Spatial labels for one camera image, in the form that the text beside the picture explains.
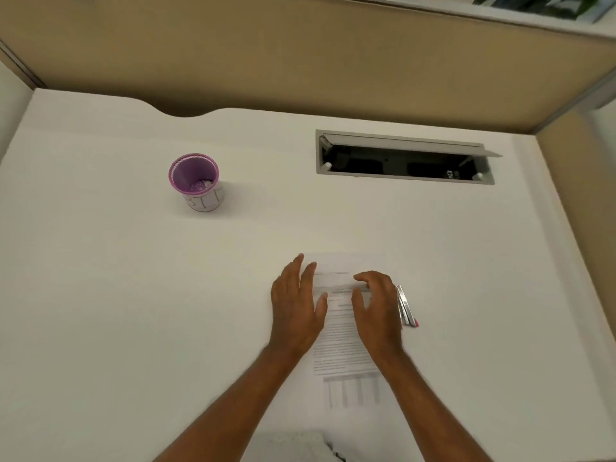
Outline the person's left hand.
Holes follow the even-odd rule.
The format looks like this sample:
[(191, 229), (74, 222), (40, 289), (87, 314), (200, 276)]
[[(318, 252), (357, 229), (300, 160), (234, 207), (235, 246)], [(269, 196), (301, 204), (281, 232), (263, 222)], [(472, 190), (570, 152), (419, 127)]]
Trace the person's left hand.
[(298, 295), (288, 294), (288, 265), (274, 280), (270, 292), (273, 323), (269, 346), (298, 362), (312, 348), (323, 328), (317, 327), (313, 279), (317, 263), (301, 267)]

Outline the person's right hand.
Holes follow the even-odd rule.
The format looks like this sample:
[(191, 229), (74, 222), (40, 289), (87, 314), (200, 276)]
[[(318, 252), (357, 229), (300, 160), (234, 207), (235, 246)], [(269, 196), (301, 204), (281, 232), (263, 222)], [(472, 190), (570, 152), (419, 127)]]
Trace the person's right hand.
[(396, 287), (388, 275), (379, 271), (357, 273), (353, 278), (370, 290), (370, 302), (365, 305), (366, 326), (357, 331), (374, 364), (381, 369), (404, 353)]

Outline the person's right forearm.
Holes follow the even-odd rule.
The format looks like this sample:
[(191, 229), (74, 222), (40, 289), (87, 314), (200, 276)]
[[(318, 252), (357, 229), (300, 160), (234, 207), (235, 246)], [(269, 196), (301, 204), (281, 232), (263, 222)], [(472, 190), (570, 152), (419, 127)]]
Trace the person's right forearm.
[(391, 352), (376, 365), (396, 397), (424, 462), (493, 462), (404, 351)]

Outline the person's left forearm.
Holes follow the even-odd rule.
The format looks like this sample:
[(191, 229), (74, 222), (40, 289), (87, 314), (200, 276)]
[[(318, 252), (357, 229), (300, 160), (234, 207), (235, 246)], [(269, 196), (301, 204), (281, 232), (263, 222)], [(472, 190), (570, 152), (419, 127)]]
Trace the person's left forearm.
[(262, 417), (307, 349), (267, 344), (153, 462), (240, 462)]

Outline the printed white paper sheet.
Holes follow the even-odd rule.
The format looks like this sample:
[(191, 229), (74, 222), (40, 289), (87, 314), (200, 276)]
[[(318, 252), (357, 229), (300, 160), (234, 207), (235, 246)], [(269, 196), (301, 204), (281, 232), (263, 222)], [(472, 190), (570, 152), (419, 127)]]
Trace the printed white paper sheet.
[(360, 254), (307, 254), (304, 263), (316, 263), (313, 297), (327, 295), (324, 327), (312, 347), (312, 371), (321, 386), (327, 411), (378, 406), (383, 402), (382, 377), (359, 337), (352, 307), (358, 288), (368, 306), (371, 299), (366, 282), (356, 273), (371, 268), (374, 258)]

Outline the white pen with pink tip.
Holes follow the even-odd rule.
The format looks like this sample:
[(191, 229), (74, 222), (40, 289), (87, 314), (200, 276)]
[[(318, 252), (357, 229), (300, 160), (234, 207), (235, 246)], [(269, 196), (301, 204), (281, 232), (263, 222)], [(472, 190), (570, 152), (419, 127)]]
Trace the white pen with pink tip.
[(400, 317), (401, 325), (404, 327), (410, 328), (418, 328), (419, 324), (416, 318), (414, 317), (410, 304), (404, 294), (404, 290), (401, 285), (396, 285), (396, 295), (397, 295), (397, 307), (398, 314)]

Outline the purple mesh pen cup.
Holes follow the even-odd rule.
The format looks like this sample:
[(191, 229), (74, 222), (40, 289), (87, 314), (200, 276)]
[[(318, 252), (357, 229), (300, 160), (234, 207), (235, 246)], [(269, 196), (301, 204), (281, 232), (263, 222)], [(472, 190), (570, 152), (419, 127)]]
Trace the purple mesh pen cup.
[(225, 200), (219, 166), (207, 155), (191, 153), (177, 158), (169, 168), (168, 179), (197, 212), (211, 212)]

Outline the person's white patterned clothing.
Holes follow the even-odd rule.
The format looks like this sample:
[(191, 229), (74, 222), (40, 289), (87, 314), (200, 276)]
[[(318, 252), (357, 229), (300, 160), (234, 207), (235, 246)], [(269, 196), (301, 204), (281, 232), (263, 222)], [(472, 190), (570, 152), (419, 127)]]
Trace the person's white patterned clothing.
[(240, 462), (347, 462), (319, 431), (255, 434)]

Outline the beige desk partition panel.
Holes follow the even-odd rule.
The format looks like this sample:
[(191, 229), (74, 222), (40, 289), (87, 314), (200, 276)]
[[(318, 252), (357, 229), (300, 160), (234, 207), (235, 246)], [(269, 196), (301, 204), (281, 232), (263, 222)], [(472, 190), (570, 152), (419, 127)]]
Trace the beige desk partition panel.
[(359, 0), (0, 0), (52, 90), (175, 116), (250, 108), (527, 132), (616, 69), (616, 37)]

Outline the beige side partition panel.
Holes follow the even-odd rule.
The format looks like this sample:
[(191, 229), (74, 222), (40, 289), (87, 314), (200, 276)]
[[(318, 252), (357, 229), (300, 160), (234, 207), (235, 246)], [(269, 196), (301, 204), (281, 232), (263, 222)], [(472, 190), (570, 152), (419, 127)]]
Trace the beige side partition panel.
[(581, 111), (535, 137), (616, 340), (616, 163)]

